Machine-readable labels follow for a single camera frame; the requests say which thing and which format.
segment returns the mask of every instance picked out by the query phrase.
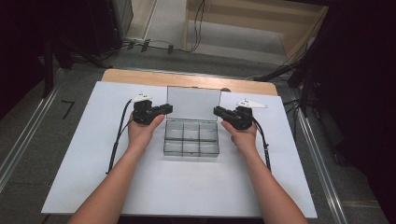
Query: clear plastic tray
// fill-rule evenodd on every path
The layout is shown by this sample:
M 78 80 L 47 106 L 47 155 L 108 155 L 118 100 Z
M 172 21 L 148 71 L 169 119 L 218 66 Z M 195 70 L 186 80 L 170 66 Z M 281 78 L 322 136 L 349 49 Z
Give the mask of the clear plastic tray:
M 217 157 L 218 124 L 204 120 L 167 120 L 163 155 Z

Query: metal rail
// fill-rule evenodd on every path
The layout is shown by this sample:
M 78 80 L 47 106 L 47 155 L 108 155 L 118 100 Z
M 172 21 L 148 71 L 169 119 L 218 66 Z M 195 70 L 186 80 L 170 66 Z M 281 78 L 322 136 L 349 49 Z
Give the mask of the metal rail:
M 334 218 L 334 223 L 347 224 L 347 216 L 344 212 L 343 206 L 338 198 L 337 191 L 335 190 L 332 178 L 326 168 L 317 140 L 312 132 L 309 118 L 305 118 L 301 111 L 298 112 L 299 121 L 301 123 L 306 143 L 308 144 L 309 151 L 311 152 L 312 159 L 318 171 L 318 177 L 326 195 L 327 203 L 329 204 Z
M 55 80 L 54 88 L 49 93 L 47 98 L 41 99 L 33 116 L 29 119 L 20 137 L 15 142 L 14 147 L 9 151 L 6 159 L 1 164 L 0 193 L 3 191 L 3 188 L 6 186 L 6 183 L 11 178 L 12 172 L 14 172 L 24 151 L 29 145 L 30 140 L 32 139 L 33 135 L 35 135 L 35 131 L 37 130 L 43 118 L 46 116 L 47 111 L 49 110 L 50 105 L 52 104 L 53 99 L 55 98 L 56 93 L 59 90 L 59 86 L 63 80 L 64 80 L 64 71 L 60 69 L 57 74 L 57 78 Z

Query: cable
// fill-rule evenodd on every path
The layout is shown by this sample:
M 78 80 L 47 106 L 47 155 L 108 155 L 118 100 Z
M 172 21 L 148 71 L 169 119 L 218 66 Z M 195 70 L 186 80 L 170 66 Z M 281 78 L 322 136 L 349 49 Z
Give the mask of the cable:
M 198 15 L 199 15 L 200 11 L 201 11 L 201 19 L 200 19 L 199 29 L 197 29 L 197 21 L 198 21 Z M 205 0 L 203 0 L 201 2 L 200 6 L 198 7 L 198 10 L 197 10 L 197 12 L 195 14 L 195 19 L 194 19 L 195 43 L 191 47 L 190 50 L 185 50 L 185 49 L 183 49 L 183 48 L 181 48 L 181 47 L 179 47 L 179 46 L 177 46 L 175 44 L 172 44 L 172 43 L 170 43 L 168 41 L 164 41 L 164 40 L 145 40 L 144 42 L 145 43 L 146 42 L 149 42 L 149 43 L 155 43 L 155 42 L 165 43 L 165 44 L 168 44 L 170 46 L 173 46 L 176 50 L 183 51 L 183 52 L 186 52 L 186 53 L 192 53 L 192 52 L 196 51 L 198 49 L 199 45 L 201 44 L 201 30 L 202 30 L 202 20 L 204 18 L 204 12 L 205 12 Z M 138 44 L 135 44 L 135 46 L 143 47 L 143 44 L 138 43 Z M 152 48 L 152 49 L 166 49 L 166 48 L 153 47 L 153 46 L 148 46 L 148 48 Z
M 268 170 L 271 172 L 270 155 L 268 153 L 268 144 L 265 142 L 264 131 L 262 130 L 262 126 L 260 125 L 260 123 L 255 118 L 252 117 L 252 119 L 253 119 L 254 124 L 256 124 L 257 130 L 262 135 L 262 143 L 264 146 L 264 155 L 265 155 L 265 164 L 267 165 Z
M 197 32 L 196 22 L 197 22 L 197 17 L 198 17 L 198 14 L 199 14 L 199 11 L 201 8 L 202 8 L 201 19 L 200 19 L 200 24 L 199 24 L 199 31 Z M 197 13 L 195 14 L 195 20 L 194 20 L 195 45 L 194 45 L 194 47 L 191 48 L 191 52 L 198 49 L 198 47 L 201 43 L 201 28 L 202 28 L 202 19 L 204 18 L 204 11 L 205 11 L 205 0 L 202 0 L 201 5 L 198 7 Z
M 123 49 L 126 49 L 127 47 L 128 47 L 128 45 L 123 45 L 123 46 L 121 46 L 119 49 L 114 49 L 114 50 L 108 51 L 108 52 L 106 52 L 106 53 L 108 53 L 107 56 L 102 57 L 102 58 L 100 58 L 100 59 L 98 59 L 98 60 L 102 62 L 102 61 L 108 59 L 109 57 L 111 57 L 115 52 L 121 51 L 121 50 L 123 50 Z
M 253 77 L 261 77 L 261 76 L 251 76 L 251 77 L 246 77 L 244 80 L 246 81 L 246 80 L 248 80 L 248 79 L 250 79 L 250 78 L 253 78 Z
M 291 104 L 291 103 L 295 103 L 295 102 L 300 102 L 300 99 L 297 99 L 297 100 L 292 100 L 292 101 L 289 101 L 289 102 L 283 103 L 283 105 L 289 105 L 289 104 Z
M 294 142 L 296 142 L 296 138 L 297 138 L 297 115 L 298 115 L 299 110 L 300 110 L 300 106 L 297 105 L 296 108 L 294 109 L 294 113 L 293 113 L 293 139 L 294 139 Z
M 116 157 L 117 147 L 118 147 L 118 145 L 119 145 L 119 141 L 120 141 L 121 134 L 123 133 L 124 129 L 128 126 L 128 124 L 132 121 L 132 120 L 129 120 L 128 123 L 122 128 L 122 123 L 123 123 L 123 120 L 124 120 L 124 118 L 125 118 L 126 110 L 127 110 L 127 108 L 128 108 L 128 105 L 129 105 L 131 102 L 132 102 L 132 100 L 129 100 L 129 101 L 126 103 L 126 105 L 125 105 L 125 107 L 124 107 L 124 109 L 123 109 L 122 117 L 121 117 L 121 121 L 120 121 L 119 131 L 117 132 L 117 139 L 116 139 L 116 142 L 114 143 L 113 151 L 111 152 L 110 164 L 108 165 L 108 171 L 107 171 L 106 174 L 108 174 L 108 173 L 111 171 L 111 169 L 113 169 L 114 158 Z
M 46 224 L 47 221 L 49 220 L 49 218 L 50 218 L 50 214 L 46 215 L 46 216 L 44 217 L 43 221 L 41 222 L 41 224 Z
M 297 104 L 294 104 L 289 110 L 286 111 L 286 114 L 288 115 L 289 112 L 290 112 L 293 108 L 295 108 L 296 106 L 297 106 Z
M 314 25 L 314 27 L 312 28 L 311 32 L 309 33 L 308 38 L 305 40 L 305 44 L 304 44 L 304 45 L 301 45 L 299 49 L 297 49 L 297 50 L 296 50 L 285 62 L 283 62 L 283 63 L 276 69 L 276 71 L 279 70 L 280 67 L 282 67 L 282 66 L 288 66 L 288 67 L 291 68 L 291 70 L 295 71 L 295 69 L 292 67 L 292 65 L 290 65 L 290 64 L 285 65 L 285 63 L 289 63 L 289 60 L 290 60 L 292 57 L 294 57 L 294 55 L 296 55 L 298 52 L 300 52 L 300 50 L 302 50 L 303 47 L 305 47 L 304 53 L 301 54 L 301 55 L 294 61 L 294 64 L 297 64 L 297 62 L 299 62 L 299 61 L 306 55 L 306 53 L 307 53 L 307 48 L 308 48 L 308 43 L 309 43 L 309 39 L 311 38 L 312 34 L 313 34 L 314 31 L 316 30 L 318 24 L 319 24 L 321 21 L 323 21 L 324 15 L 326 14 L 327 11 L 328 11 L 328 9 L 326 8 L 326 10 L 324 10 L 324 11 L 322 12 L 322 14 L 320 15 L 320 18 L 317 20 L 317 22 L 315 23 L 315 25 Z

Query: forearm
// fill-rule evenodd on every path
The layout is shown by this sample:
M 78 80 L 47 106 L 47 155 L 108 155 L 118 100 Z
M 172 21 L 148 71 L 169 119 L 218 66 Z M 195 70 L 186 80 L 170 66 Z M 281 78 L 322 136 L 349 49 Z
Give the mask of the forearm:
M 261 157 L 251 153 L 245 160 L 265 223 L 307 223 L 303 213 L 277 183 Z
M 69 223 L 117 223 L 139 155 L 127 150 Z

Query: hand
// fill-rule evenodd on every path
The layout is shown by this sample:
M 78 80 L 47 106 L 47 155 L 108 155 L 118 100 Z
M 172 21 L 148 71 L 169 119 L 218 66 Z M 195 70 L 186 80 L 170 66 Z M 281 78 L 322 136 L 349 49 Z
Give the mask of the hand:
M 248 156 L 258 156 L 256 148 L 256 125 L 252 124 L 248 129 L 243 131 L 236 130 L 231 123 L 222 121 L 221 125 L 231 134 L 231 141 L 237 146 L 245 159 Z
M 148 144 L 152 138 L 152 133 L 158 127 L 158 125 L 160 125 L 161 122 L 163 122 L 164 118 L 165 118 L 165 115 L 159 115 L 150 123 L 150 125 L 142 125 L 142 124 L 138 124 L 134 121 L 129 123 L 129 125 L 128 125 L 128 135 L 129 135 L 128 150 L 135 151 L 139 157 L 142 156 L 146 150 L 146 147 L 148 146 Z

